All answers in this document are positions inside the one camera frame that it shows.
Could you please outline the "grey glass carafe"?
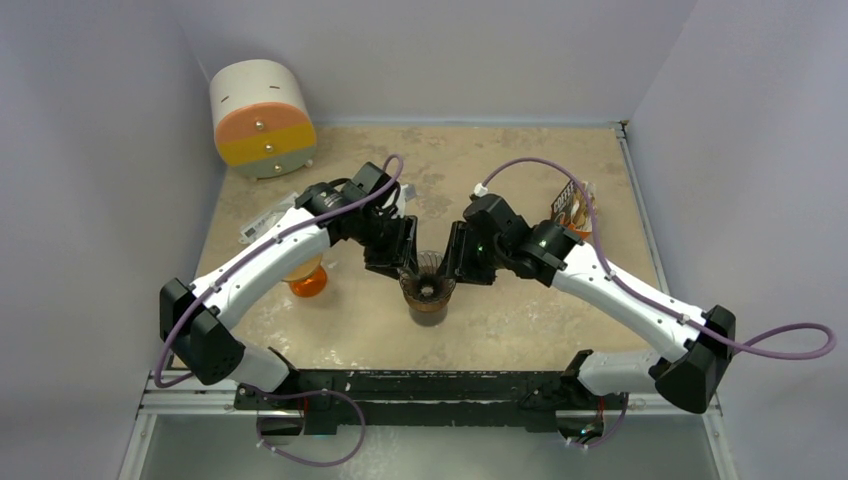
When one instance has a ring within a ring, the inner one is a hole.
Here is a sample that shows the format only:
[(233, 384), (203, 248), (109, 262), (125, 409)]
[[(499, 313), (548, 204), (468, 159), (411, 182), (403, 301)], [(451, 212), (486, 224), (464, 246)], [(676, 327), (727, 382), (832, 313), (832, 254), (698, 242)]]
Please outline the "grey glass carafe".
[(411, 309), (409, 313), (412, 321), (417, 325), (422, 327), (435, 327), (445, 320), (448, 314), (448, 309), (444, 308), (438, 311), (428, 312)]

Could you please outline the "orange glass carafe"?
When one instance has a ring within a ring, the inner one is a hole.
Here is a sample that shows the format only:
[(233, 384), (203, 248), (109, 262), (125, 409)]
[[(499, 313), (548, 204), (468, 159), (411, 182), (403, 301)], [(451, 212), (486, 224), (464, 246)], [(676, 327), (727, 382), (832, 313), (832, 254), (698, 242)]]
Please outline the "orange glass carafe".
[(314, 297), (320, 294), (328, 283), (328, 276), (322, 265), (308, 276), (288, 283), (291, 292), (302, 298)]

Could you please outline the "clear plastic filter packet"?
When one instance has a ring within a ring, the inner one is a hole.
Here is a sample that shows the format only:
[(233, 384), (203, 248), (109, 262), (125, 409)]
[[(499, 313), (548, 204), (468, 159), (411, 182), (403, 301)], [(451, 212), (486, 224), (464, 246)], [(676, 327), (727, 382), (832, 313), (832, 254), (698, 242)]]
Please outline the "clear plastic filter packet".
[(239, 230), (239, 242), (249, 245), (273, 227), (285, 213), (294, 206), (298, 197), (296, 191), (289, 192), (274, 204), (260, 212), (253, 219), (243, 224)]

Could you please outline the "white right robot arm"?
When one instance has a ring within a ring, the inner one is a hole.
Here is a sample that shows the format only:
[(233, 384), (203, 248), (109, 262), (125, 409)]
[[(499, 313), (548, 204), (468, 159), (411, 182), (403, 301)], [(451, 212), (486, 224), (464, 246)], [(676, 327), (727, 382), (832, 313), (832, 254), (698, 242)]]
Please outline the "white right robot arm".
[(618, 321), (649, 345), (619, 354), (591, 351), (575, 360), (561, 392), (576, 407), (598, 396), (655, 391), (672, 405), (701, 414), (734, 356), (728, 341), (736, 317), (673, 299), (604, 263), (576, 233), (552, 221), (529, 226), (505, 199), (472, 201), (451, 226), (440, 273), (458, 283), (491, 285), (499, 270), (573, 295)]

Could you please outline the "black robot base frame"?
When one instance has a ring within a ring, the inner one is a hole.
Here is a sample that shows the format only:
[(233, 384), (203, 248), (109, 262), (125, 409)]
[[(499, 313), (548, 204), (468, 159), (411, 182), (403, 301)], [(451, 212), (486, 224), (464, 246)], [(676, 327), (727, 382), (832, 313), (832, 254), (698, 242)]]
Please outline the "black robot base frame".
[(270, 393), (240, 384), (238, 410), (291, 411), (307, 435), (342, 425), (513, 427), (567, 439), (601, 436), (625, 395), (597, 396), (576, 379), (581, 351), (563, 371), (297, 369)]

